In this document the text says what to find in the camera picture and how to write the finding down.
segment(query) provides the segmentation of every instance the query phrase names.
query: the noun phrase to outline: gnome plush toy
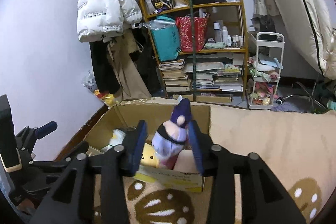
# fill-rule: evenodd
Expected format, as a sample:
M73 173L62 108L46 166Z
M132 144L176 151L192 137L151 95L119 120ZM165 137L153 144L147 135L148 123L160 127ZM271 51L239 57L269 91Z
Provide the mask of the gnome plush toy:
M187 124L191 121L190 101L182 99L174 107L170 120L159 126L152 140L160 168L173 169L188 140Z

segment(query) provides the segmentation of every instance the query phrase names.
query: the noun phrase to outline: red patterned gift bag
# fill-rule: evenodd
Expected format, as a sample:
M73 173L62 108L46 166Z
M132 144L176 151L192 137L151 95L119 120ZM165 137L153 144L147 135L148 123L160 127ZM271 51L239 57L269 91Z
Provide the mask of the red patterned gift bag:
M203 49L205 44L205 35L207 32L208 18L194 18L195 22L195 46L196 51ZM181 50L183 52L193 52L193 42L191 34L191 18L178 17L176 25L180 34Z

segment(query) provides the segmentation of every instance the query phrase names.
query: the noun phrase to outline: beige pants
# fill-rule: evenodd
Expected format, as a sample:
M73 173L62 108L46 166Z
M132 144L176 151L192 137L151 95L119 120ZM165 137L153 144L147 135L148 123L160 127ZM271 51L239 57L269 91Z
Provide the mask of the beige pants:
M121 85L114 97L119 102L126 99L150 98L151 94L129 56L129 49L137 48L132 32L129 30L115 40L115 43L110 42L108 45L108 60Z

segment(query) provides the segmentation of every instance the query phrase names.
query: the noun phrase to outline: jacket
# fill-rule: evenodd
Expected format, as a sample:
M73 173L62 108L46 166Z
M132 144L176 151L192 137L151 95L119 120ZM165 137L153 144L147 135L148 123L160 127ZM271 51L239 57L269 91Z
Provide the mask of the jacket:
M135 0L78 0L80 42L108 41L142 19Z

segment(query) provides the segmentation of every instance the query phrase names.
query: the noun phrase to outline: teal bag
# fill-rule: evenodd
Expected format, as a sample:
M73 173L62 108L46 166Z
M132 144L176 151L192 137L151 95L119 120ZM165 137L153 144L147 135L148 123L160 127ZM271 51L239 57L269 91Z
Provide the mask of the teal bag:
M167 16L158 16L157 19L175 22L174 19ZM161 62L175 60L181 51L178 28L174 26L161 30L152 30L151 32L159 60Z

